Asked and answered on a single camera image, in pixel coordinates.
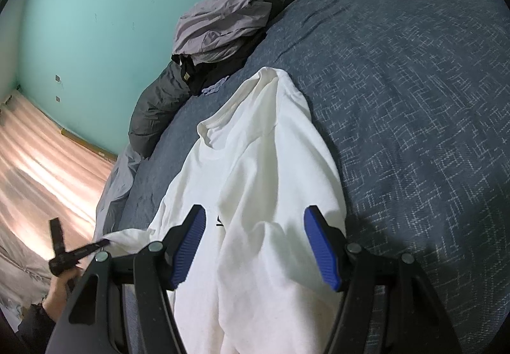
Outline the person left hand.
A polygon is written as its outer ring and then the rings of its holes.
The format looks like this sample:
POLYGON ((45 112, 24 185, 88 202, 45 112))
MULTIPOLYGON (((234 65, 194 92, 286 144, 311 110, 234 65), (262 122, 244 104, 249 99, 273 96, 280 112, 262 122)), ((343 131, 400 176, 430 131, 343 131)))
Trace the person left hand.
POLYGON ((52 276, 49 291, 42 302, 42 307, 53 322, 62 315, 68 301, 68 281, 80 278, 82 269, 73 267, 59 276, 52 276))

